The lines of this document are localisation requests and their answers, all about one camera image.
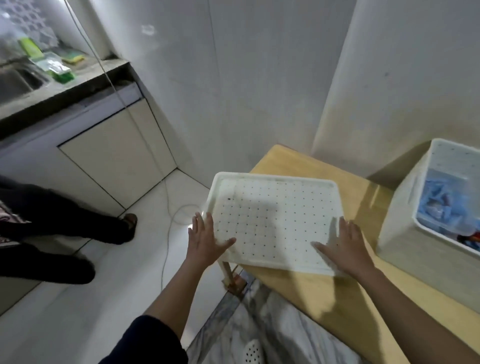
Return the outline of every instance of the sink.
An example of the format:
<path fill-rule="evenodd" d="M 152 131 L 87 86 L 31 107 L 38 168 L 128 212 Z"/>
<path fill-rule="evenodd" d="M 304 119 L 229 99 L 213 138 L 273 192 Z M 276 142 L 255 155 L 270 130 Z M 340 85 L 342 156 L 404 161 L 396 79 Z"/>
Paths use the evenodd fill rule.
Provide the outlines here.
<path fill-rule="evenodd" d="M 0 104 L 38 90 L 48 78 L 34 66 L 14 64 L 0 68 Z"/>

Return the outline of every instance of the black pants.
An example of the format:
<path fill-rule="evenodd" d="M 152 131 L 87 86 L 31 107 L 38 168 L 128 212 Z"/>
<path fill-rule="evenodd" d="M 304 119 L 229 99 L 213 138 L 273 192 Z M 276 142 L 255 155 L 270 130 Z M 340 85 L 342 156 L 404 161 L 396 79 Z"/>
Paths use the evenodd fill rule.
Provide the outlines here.
<path fill-rule="evenodd" d="M 118 218 L 79 207 L 51 190 L 0 178 L 0 201 L 30 223 L 0 221 L 0 236 L 22 242 L 38 235 L 81 236 L 105 243 L 130 241 L 134 229 Z M 0 276 L 85 284 L 92 281 L 91 262 L 76 256 L 44 253 L 29 244 L 0 248 Z"/>

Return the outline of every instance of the white floor tile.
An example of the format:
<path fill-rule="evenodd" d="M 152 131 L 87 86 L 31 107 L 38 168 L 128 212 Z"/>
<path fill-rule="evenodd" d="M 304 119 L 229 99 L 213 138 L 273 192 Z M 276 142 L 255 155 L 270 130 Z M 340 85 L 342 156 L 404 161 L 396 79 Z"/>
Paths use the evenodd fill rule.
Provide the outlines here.
<path fill-rule="evenodd" d="M 170 211 L 180 206 L 200 207 L 208 189 L 179 170 L 167 178 Z M 183 262 L 187 251 L 187 224 L 194 207 L 185 207 L 170 230 L 164 286 Z M 133 241 L 112 246 L 89 242 L 81 253 L 96 265 L 96 277 L 84 286 L 71 286 L 61 293 L 34 322 L 11 343 L 9 363 L 97 363 L 120 339 L 131 321 L 141 315 L 160 293 L 162 266 L 167 253 L 165 181 L 135 203 L 128 212 L 138 216 Z M 225 294 L 218 264 L 203 275 L 193 300 L 182 345 L 187 347 Z M 8 332 L 1 325 L 0 331 Z M 0 340 L 0 352 L 6 341 Z"/>

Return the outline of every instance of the perforated tray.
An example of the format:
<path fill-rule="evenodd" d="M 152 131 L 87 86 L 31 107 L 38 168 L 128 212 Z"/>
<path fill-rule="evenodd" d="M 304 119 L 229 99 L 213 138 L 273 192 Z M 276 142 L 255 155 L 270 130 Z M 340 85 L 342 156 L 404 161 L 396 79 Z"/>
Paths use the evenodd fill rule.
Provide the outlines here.
<path fill-rule="evenodd" d="M 311 245 L 338 235 L 343 210 L 333 181 L 220 172 L 205 210 L 213 215 L 219 241 L 237 238 L 220 260 L 338 274 Z"/>

